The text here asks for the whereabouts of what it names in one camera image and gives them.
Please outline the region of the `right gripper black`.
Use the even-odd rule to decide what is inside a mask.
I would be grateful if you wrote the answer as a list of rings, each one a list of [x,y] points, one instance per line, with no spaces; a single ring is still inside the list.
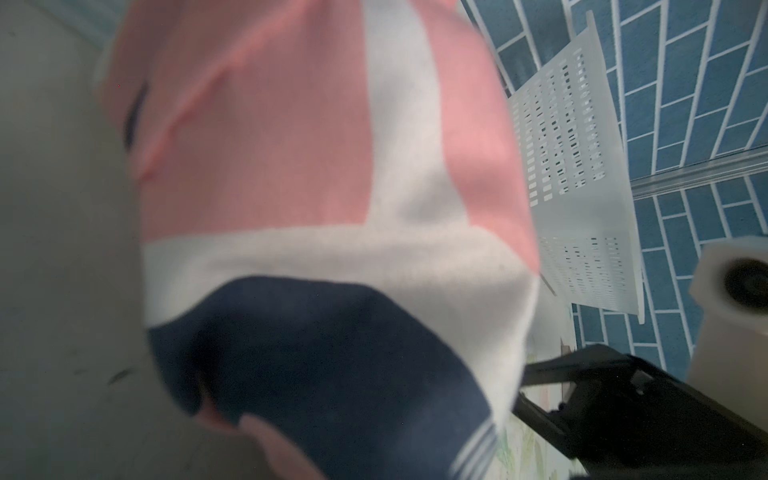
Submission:
[[[571,384],[546,411],[513,414],[587,479],[764,479],[767,435],[653,364],[593,345],[524,369],[521,385]]]

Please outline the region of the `white plastic mesh basket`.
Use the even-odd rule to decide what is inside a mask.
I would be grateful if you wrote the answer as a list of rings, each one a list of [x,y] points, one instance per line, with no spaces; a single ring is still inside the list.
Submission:
[[[627,158],[594,16],[508,101],[538,236],[562,300],[643,321],[642,254]]]

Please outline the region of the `pink shark print shorts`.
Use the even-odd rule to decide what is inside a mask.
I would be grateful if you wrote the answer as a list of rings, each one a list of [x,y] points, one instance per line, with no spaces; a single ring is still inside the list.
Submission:
[[[539,255],[498,74],[455,3],[134,1],[109,60],[177,407],[284,479],[484,477]]]

